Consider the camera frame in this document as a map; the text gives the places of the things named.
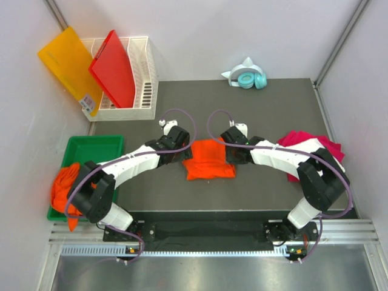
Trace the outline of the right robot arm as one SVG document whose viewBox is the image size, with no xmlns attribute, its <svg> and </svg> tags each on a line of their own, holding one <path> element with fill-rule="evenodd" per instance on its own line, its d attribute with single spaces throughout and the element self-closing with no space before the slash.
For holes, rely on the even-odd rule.
<svg viewBox="0 0 388 291">
<path fill-rule="evenodd" d="M 326 212 L 344 193 L 350 182 L 341 163 L 318 139 L 312 138 L 284 147 L 264 138 L 246 136 L 245 124 L 221 134 L 229 164 L 255 164 L 280 170 L 299 180 L 303 198 L 269 230 L 273 238 L 296 240 L 312 219 Z"/>
</svg>

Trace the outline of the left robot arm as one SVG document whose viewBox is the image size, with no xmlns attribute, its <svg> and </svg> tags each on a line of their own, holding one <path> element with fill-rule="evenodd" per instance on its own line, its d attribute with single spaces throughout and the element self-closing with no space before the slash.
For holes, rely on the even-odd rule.
<svg viewBox="0 0 388 291">
<path fill-rule="evenodd" d="M 189 144 L 190 133 L 174 122 L 162 137 L 120 158 L 100 164 L 85 162 L 67 195 L 65 214 L 71 217 L 69 210 L 73 206 L 90 223 L 109 226 L 124 240 L 133 239 L 138 227 L 133 216 L 113 202 L 115 190 L 146 171 L 191 159 Z"/>
</svg>

